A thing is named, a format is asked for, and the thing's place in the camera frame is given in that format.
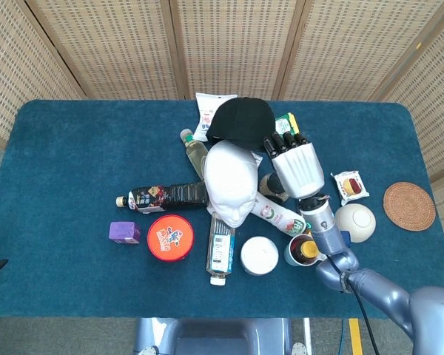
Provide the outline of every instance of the purple box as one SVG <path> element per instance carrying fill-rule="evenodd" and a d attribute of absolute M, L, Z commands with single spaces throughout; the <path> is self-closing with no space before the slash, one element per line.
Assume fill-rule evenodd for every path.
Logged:
<path fill-rule="evenodd" d="M 139 244 L 140 227 L 135 222 L 111 222 L 109 239 L 120 244 Z"/>

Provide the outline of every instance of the white lid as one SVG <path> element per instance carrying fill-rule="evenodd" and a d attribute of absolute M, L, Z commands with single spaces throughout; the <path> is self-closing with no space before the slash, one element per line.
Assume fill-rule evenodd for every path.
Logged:
<path fill-rule="evenodd" d="M 187 135 L 193 135 L 192 130 L 186 128 L 186 129 L 183 129 L 181 131 L 181 133 L 179 134 L 179 137 L 181 138 L 183 143 L 186 143 L 186 136 Z"/>
<path fill-rule="evenodd" d="M 211 276 L 210 284 L 215 286 L 225 285 L 225 278 Z"/>
<path fill-rule="evenodd" d="M 268 274 L 278 264 L 278 249 L 266 237 L 252 237 L 242 246 L 240 258 L 249 274 Z"/>
<path fill-rule="evenodd" d="M 117 204 L 117 207 L 125 207 L 125 205 L 124 205 L 124 197 L 123 196 L 118 196 L 117 199 L 115 200 L 115 203 Z"/>

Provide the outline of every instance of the woven coaster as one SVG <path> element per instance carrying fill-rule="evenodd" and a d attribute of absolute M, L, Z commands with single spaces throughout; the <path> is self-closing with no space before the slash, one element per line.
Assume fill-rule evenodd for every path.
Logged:
<path fill-rule="evenodd" d="M 436 219 L 434 202 L 413 183 L 394 183 L 385 191 L 383 208 L 388 218 L 407 231 L 423 231 Z"/>

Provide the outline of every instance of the blue tablecloth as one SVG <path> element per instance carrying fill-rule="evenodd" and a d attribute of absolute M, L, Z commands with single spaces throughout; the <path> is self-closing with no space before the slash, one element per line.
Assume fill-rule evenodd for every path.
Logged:
<path fill-rule="evenodd" d="M 358 202 L 377 229 L 352 250 L 407 291 L 444 286 L 444 235 L 438 219 L 426 231 L 396 227 L 383 193 L 411 181 L 431 194 L 411 116 L 397 104 L 270 102 L 292 112 L 314 143 L 326 176 L 324 192 L 340 206 L 331 172 L 359 170 L 370 197 Z M 194 129 L 194 101 L 31 101 L 16 117 L 0 171 L 0 316 L 102 317 L 358 317 L 352 295 L 324 288 L 314 268 L 288 266 L 289 237 L 249 215 L 237 230 L 233 274 L 211 286 L 205 271 L 210 216 L 181 211 L 195 243 L 177 263 L 156 260 L 144 236 L 161 213 L 136 214 L 115 197 L 138 186 L 194 182 L 198 176 L 179 138 Z M 272 171 L 265 158 L 259 178 Z M 294 208 L 291 200 L 288 207 Z M 109 241 L 111 221 L 135 221 L 143 243 Z M 271 238 L 276 269 L 248 275 L 239 261 L 244 241 Z M 372 316 L 382 315 L 369 309 Z"/>

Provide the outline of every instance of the yellow lid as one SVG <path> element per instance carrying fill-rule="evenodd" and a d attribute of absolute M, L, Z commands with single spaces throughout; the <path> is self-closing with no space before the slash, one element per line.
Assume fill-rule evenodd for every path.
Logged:
<path fill-rule="evenodd" d="M 312 259 L 319 254 L 319 249 L 313 240 L 308 240 L 301 245 L 301 254 L 304 257 Z"/>

